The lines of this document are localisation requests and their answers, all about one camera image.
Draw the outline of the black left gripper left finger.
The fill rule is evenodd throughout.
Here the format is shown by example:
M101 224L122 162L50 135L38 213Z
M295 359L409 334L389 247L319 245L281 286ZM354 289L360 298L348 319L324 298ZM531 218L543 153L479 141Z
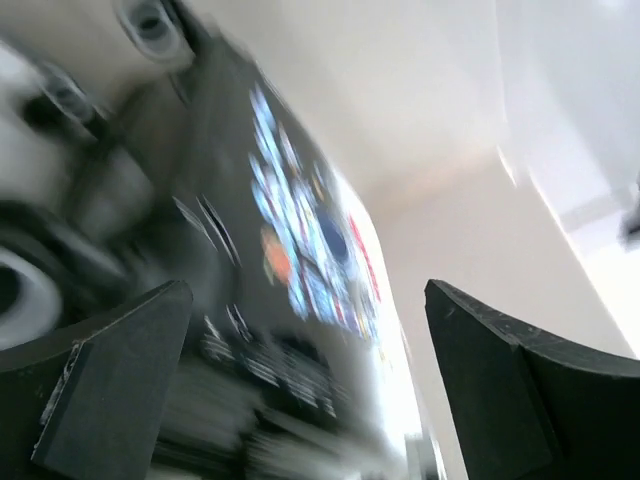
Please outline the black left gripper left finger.
M2 351L2 478L145 478L192 301L170 281Z

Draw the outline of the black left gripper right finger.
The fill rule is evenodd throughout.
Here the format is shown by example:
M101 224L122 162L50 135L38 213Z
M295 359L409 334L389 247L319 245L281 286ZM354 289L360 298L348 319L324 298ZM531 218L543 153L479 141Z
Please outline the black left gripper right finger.
M495 310L442 280L425 312L471 479L636 479L639 362Z

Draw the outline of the black white astronaut suitcase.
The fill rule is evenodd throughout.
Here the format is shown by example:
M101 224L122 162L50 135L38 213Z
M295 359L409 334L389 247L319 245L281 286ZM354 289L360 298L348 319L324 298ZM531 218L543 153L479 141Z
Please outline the black white astronaut suitcase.
M1 5L1 353L170 281L143 479L441 479L366 212L187 1Z

